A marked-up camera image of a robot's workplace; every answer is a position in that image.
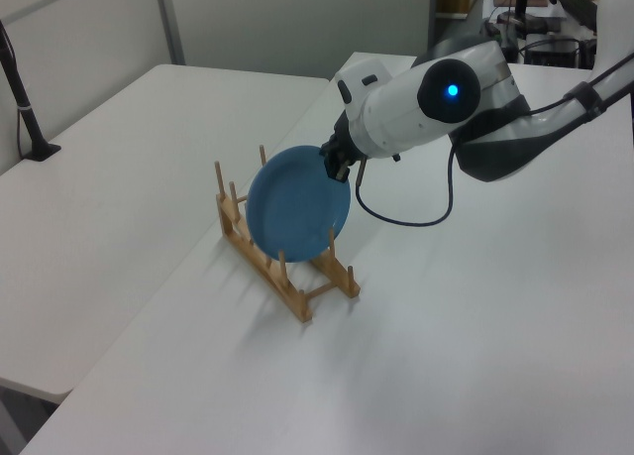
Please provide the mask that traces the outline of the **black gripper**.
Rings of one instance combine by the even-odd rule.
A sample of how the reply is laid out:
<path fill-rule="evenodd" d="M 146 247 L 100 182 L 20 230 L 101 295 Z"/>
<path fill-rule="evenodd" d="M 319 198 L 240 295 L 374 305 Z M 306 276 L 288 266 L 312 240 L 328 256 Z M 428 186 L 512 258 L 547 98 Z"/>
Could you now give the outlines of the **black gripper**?
<path fill-rule="evenodd" d="M 324 158 L 328 178 L 337 182 L 346 182 L 350 166 L 358 160 L 358 148 L 354 144 L 346 112 L 342 112 L 334 124 L 333 134 L 324 143 L 319 154 Z"/>

